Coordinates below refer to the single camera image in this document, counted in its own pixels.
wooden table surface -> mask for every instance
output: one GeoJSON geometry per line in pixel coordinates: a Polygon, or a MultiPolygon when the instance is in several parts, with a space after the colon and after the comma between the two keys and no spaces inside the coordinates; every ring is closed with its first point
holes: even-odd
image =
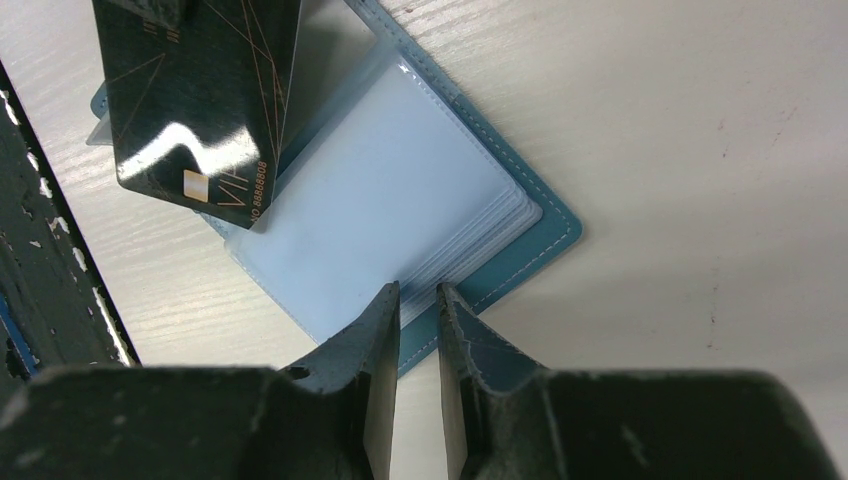
{"type": "MultiPolygon", "coordinates": [[[[848,3],[384,4],[586,225],[484,320],[552,367],[772,372],[846,470],[848,3]]],[[[0,3],[0,58],[146,365],[313,347],[198,216],[84,144],[88,0],[0,3]]],[[[400,381],[393,478],[445,476],[437,367],[400,381]]]]}

